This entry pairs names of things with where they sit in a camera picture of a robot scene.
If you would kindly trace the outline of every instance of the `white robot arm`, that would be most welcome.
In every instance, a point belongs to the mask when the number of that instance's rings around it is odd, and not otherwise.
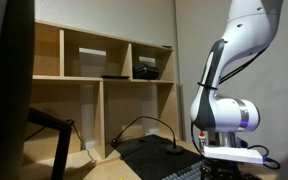
[[[247,100],[216,95],[224,68],[263,51],[275,37],[283,0],[232,0],[223,37],[214,43],[191,106],[191,120],[202,131],[254,131],[260,122]]]

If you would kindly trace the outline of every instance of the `wooden desk surface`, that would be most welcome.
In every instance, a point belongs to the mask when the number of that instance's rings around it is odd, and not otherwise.
[[[192,144],[186,142],[178,142],[178,145],[184,148],[196,152]],[[243,165],[239,167],[241,171],[251,173],[263,180],[276,180],[278,179],[278,173],[263,166],[256,165]],[[90,168],[83,171],[79,171],[73,174],[65,176],[65,180],[76,179],[103,179],[103,180],[137,180],[140,179],[133,170],[122,160],[115,159],[111,162]]]

